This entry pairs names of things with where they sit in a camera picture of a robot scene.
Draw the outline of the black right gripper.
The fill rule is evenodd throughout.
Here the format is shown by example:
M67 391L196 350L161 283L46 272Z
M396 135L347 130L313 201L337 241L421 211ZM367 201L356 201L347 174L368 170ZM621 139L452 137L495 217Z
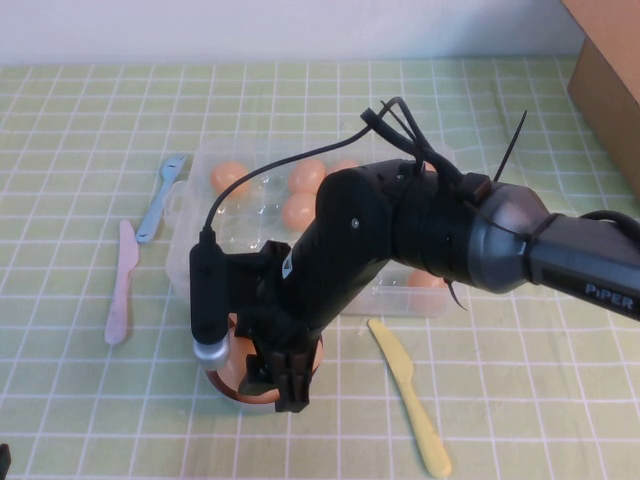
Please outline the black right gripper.
M313 353L306 350L389 261L388 239L268 241L257 253L239 254L237 334L258 351L246 356L239 392L273 389L270 362L278 351L275 410L306 408L313 376Z

